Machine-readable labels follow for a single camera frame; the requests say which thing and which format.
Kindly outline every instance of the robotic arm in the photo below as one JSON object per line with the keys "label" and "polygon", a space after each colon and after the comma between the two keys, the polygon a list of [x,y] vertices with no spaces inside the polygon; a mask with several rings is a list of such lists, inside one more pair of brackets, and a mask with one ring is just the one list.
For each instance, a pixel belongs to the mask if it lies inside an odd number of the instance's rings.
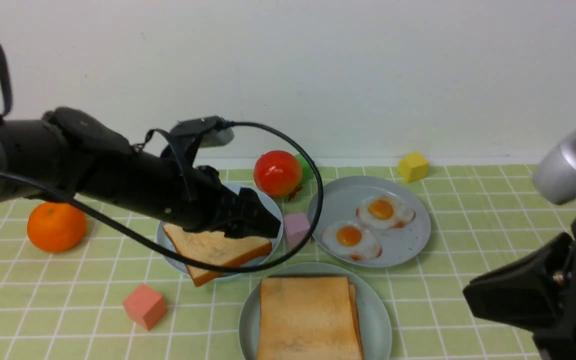
{"label": "robotic arm", "polygon": [[[37,120],[4,120],[12,108],[8,66],[0,45],[0,202],[43,199],[70,203],[140,244],[194,267],[217,272],[256,272],[275,267],[295,255],[315,229],[323,203],[323,182],[313,160],[294,140],[260,123],[227,121],[218,116],[181,121],[170,132],[151,129],[143,143],[131,145],[85,112],[58,107]],[[194,167],[199,148],[224,146],[233,127],[270,132],[292,145],[313,168],[317,208],[301,242],[278,259],[254,266],[217,266],[166,249],[74,199],[80,193],[104,203],[181,226],[185,231],[224,231],[240,239],[250,235],[275,238],[281,221],[267,210],[253,189],[239,193],[222,185],[210,166]],[[144,152],[154,133],[167,147],[160,156]]]}
{"label": "robotic arm", "polygon": [[[533,182],[554,205],[576,199],[576,131],[542,160]],[[532,332],[544,360],[576,360],[576,219],[571,232],[463,290],[474,316]]]}

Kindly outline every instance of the egg white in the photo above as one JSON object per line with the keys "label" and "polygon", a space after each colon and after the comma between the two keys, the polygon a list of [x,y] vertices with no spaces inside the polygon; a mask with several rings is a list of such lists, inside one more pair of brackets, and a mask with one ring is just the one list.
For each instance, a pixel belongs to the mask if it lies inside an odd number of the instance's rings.
{"label": "egg white", "polygon": [[[355,246],[344,246],[337,240],[337,232],[346,226],[352,226],[361,232],[361,240]],[[370,260],[382,254],[382,244],[377,237],[355,221],[341,220],[332,223],[323,231],[321,241],[334,255],[352,260]]]}
{"label": "egg white", "polygon": [[[374,201],[383,200],[388,202],[394,210],[392,216],[387,219],[377,219],[370,214],[370,204]],[[382,194],[379,196],[370,196],[364,198],[356,211],[357,218],[362,224],[375,230],[388,230],[392,228],[403,228],[415,218],[415,210],[398,201],[393,196]]]}

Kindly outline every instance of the toast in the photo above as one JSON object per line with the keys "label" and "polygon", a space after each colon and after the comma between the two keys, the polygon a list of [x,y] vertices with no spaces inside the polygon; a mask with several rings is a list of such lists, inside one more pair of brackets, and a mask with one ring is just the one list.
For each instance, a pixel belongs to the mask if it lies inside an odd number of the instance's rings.
{"label": "toast", "polygon": [[263,278],[257,360],[362,360],[350,289],[345,276]]}
{"label": "toast", "polygon": [[[164,225],[164,233],[180,255],[211,265],[240,267],[254,258],[270,255],[273,250],[270,240],[260,236],[231,239],[222,231],[192,233],[171,223]],[[190,265],[185,265],[185,268],[195,287],[222,275]]]}

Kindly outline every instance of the yellow cube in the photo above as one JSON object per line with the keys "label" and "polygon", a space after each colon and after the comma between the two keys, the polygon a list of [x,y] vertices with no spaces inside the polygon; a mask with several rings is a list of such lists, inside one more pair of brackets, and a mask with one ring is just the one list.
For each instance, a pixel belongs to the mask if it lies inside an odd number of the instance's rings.
{"label": "yellow cube", "polygon": [[428,176],[428,160],[421,152],[411,152],[401,159],[397,171],[407,183],[422,180]]}

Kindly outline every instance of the plate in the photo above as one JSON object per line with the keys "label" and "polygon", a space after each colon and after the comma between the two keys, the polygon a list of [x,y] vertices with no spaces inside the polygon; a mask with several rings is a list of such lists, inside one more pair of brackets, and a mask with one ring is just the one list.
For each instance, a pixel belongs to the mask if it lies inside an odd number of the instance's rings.
{"label": "plate", "polygon": [[[230,189],[231,191],[235,192],[236,194],[240,193],[240,190],[242,189],[242,187],[252,189],[252,187],[233,184],[232,182],[224,182],[223,185],[225,187],[227,187],[228,189]],[[281,222],[281,225],[279,226],[279,236],[274,237],[272,239],[268,239],[268,240],[270,240],[270,243],[272,243],[272,251],[270,251],[270,254],[268,254],[268,256],[260,256],[256,259],[252,259],[249,262],[246,262],[245,264],[243,264],[242,266],[244,266],[244,267],[251,266],[251,265],[258,265],[258,264],[262,264],[263,262],[265,262],[265,260],[267,260],[270,257],[270,255],[272,255],[277,250],[277,248],[279,247],[279,243],[281,243],[281,241],[282,241],[282,236],[284,235],[284,217],[282,216],[281,210],[279,210],[279,206],[277,206],[275,201],[272,198],[270,198],[270,196],[268,196],[267,194],[261,192],[258,189],[254,189],[254,191],[256,191],[257,196],[259,196],[259,200],[261,201],[261,204],[263,205],[263,207],[265,207],[269,212],[271,212],[274,215],[274,217],[279,219],[279,221]],[[155,237],[156,242],[157,242],[157,244],[160,244],[160,246],[163,246],[164,248],[166,248],[170,251],[176,251],[172,242],[170,241],[170,239],[166,236],[166,233],[164,232],[164,224],[165,223],[163,221],[160,221],[159,225],[157,226],[157,235]],[[167,256],[163,256],[163,258],[170,265],[172,265],[173,268],[177,269],[178,271],[182,272],[183,274],[188,274],[188,270],[186,269],[186,265],[183,264],[183,262],[173,260]],[[239,274],[238,273],[225,273],[222,276],[219,276],[216,280],[222,280],[225,278],[232,278],[233,276],[237,276],[237,275],[239,275]]]}
{"label": "plate", "polygon": [[[362,200],[371,196],[388,194],[415,212],[414,219],[403,228],[374,230],[370,232],[381,244],[381,255],[370,260],[352,260],[331,251],[322,242],[322,232],[337,221],[354,221],[359,224],[357,207]],[[308,204],[308,219],[313,220],[317,206],[315,194]],[[386,268],[402,264],[414,258],[428,243],[430,238],[430,216],[423,203],[410,191],[391,180],[373,176],[350,176],[339,178],[324,186],[324,203],[317,228],[313,233],[315,241],[334,257],[358,266]]]}
{"label": "plate", "polygon": [[[279,275],[348,276],[348,280],[356,289],[359,331],[365,360],[388,360],[391,357],[393,325],[382,299],[366,281],[346,269],[322,262],[301,262],[286,266],[271,276]],[[260,317],[259,285],[257,285],[247,297],[239,317],[239,346],[245,360],[257,358]]]}

